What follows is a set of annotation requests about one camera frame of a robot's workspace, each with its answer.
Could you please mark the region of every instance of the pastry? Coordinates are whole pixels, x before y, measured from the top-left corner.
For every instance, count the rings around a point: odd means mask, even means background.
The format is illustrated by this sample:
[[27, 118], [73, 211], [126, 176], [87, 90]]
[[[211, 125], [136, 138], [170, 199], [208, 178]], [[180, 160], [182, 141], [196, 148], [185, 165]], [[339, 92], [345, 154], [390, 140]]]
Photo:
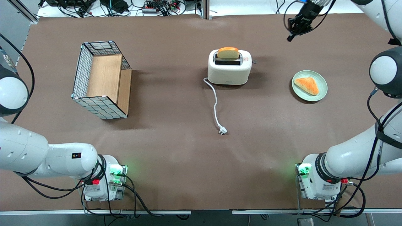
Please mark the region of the pastry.
[[316, 96], [320, 92], [316, 81], [312, 77], [297, 78], [295, 79], [295, 84], [313, 96]]

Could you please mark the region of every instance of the green plate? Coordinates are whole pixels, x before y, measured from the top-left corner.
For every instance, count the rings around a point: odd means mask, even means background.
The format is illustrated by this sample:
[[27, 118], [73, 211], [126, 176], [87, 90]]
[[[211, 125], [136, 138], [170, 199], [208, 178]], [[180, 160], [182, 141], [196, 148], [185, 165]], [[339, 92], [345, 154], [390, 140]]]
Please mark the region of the green plate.
[[[302, 90], [300, 87], [296, 86], [295, 79], [305, 77], [312, 77], [316, 81], [319, 90], [319, 93], [316, 96], [313, 96], [310, 93]], [[319, 101], [324, 98], [326, 93], [328, 92], [328, 85], [325, 79], [319, 73], [310, 70], [304, 70], [296, 73], [292, 79], [292, 88], [295, 91], [296, 95], [306, 101]]]

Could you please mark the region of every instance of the bread slice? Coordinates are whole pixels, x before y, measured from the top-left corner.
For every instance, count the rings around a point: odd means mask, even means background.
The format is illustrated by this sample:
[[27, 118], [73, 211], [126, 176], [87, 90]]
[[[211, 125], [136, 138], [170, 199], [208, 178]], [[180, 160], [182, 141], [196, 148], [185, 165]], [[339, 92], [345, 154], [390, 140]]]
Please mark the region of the bread slice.
[[295, 79], [295, 84], [313, 96], [316, 96], [320, 92], [316, 81], [312, 77], [297, 78]]
[[223, 47], [218, 50], [219, 58], [237, 59], [239, 58], [239, 49], [235, 47]]

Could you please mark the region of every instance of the wooden board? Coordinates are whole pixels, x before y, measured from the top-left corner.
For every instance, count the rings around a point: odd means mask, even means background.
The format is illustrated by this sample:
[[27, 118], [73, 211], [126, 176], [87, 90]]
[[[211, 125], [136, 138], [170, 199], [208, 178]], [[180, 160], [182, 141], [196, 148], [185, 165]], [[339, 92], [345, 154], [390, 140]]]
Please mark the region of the wooden board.
[[131, 88], [131, 69], [122, 70], [120, 74], [119, 97], [117, 106], [128, 115], [130, 104], [130, 88]]
[[122, 54], [94, 56], [87, 97], [108, 96], [117, 103]]

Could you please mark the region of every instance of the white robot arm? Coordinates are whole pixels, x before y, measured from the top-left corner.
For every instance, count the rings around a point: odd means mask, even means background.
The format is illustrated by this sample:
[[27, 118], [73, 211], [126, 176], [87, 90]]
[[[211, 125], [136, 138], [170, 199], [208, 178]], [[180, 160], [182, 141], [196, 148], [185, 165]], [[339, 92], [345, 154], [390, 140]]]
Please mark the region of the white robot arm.
[[48, 144], [42, 135], [1, 118], [20, 112], [28, 100], [22, 79], [0, 65], [0, 169], [31, 179], [70, 176], [85, 183], [86, 200], [122, 199], [127, 167], [114, 157], [98, 155], [91, 144]]
[[[312, 21], [330, 0], [308, 0], [300, 13], [289, 19], [288, 41], [311, 32]], [[371, 20], [393, 37], [389, 44], [400, 45], [402, 40], [402, 0], [352, 0]], [[370, 78], [383, 93], [391, 98], [402, 98], [402, 47], [395, 47], [374, 57]], [[325, 153], [308, 155], [297, 170], [301, 174], [301, 191], [305, 198], [331, 202], [340, 192], [341, 179], [365, 174], [394, 174], [402, 172], [402, 104], [393, 111], [379, 130], [378, 123], [363, 133], [329, 148]]]

